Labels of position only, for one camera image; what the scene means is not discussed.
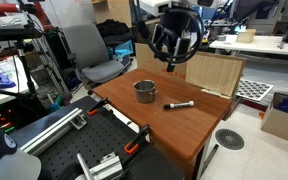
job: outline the black marker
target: black marker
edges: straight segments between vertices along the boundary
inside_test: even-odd
[[[182,108],[182,107],[191,107],[194,106],[194,102],[193,101],[189,101],[186,103],[177,103],[177,104],[165,104],[163,106],[164,109],[175,109],[175,108]]]

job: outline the white table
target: white table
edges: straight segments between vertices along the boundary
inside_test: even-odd
[[[17,85],[19,84],[19,92],[21,92],[21,93],[28,92],[27,78],[26,78],[25,73],[24,73],[22,62],[17,57],[15,57],[15,62],[16,62],[16,66],[17,66],[18,76],[19,76],[19,83],[18,83],[15,71],[11,71],[11,69],[14,68],[13,64],[11,63],[12,61],[13,61],[13,58],[10,57],[5,62],[3,62],[3,61],[0,62],[0,72],[3,72],[2,69],[4,69],[4,70],[9,69],[10,71],[8,73],[8,75],[9,75],[8,77],[10,80],[15,82],[16,86],[13,88],[6,88],[3,90],[10,91],[10,92],[17,92],[17,90],[18,90]],[[33,83],[35,85],[35,89],[37,89],[38,86],[37,86],[36,82],[34,81],[33,78],[32,78],[32,80],[33,80]],[[0,94],[0,104],[11,101],[13,99],[15,99],[14,96]]]
[[[277,45],[282,42],[282,37],[280,36],[255,36],[254,41],[251,43],[236,42],[237,35],[225,36],[225,41],[214,41],[210,44],[210,47],[216,49],[288,55],[288,43],[284,44],[283,49],[277,47]]]

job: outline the floor drain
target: floor drain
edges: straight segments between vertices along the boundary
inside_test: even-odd
[[[220,129],[216,131],[215,138],[218,143],[231,150],[239,150],[244,147],[243,138],[229,129]]]

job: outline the black optical breadboard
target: black optical breadboard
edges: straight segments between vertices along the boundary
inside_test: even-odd
[[[261,101],[273,85],[241,79],[237,95],[254,101]]]
[[[130,141],[102,114],[87,116],[87,124],[81,130],[71,129],[38,157],[42,168],[48,170],[53,179],[58,179],[69,165],[76,162],[80,153],[88,167],[100,164],[103,156]]]

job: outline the wooden table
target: wooden table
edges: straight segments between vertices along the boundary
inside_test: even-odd
[[[155,82],[155,101],[137,102],[133,83],[140,80]],[[152,136],[183,160],[196,157],[231,101],[201,91],[200,88],[136,69],[94,89],[108,97],[111,104],[139,126],[149,124]],[[194,107],[164,110],[164,104],[194,101]]]

